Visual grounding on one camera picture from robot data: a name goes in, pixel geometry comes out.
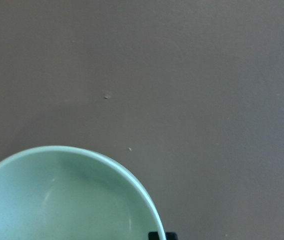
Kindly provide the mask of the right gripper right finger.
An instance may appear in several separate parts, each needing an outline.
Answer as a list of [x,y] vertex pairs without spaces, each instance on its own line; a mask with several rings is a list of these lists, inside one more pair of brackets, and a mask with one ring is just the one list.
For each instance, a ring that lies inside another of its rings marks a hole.
[[177,240],[177,233],[175,232],[166,232],[165,233],[166,240]]

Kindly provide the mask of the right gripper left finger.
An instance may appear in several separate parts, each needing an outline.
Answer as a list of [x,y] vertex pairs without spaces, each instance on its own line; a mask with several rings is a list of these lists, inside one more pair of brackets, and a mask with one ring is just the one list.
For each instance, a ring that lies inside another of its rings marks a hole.
[[148,233],[149,240],[160,240],[159,233],[157,231],[151,231]]

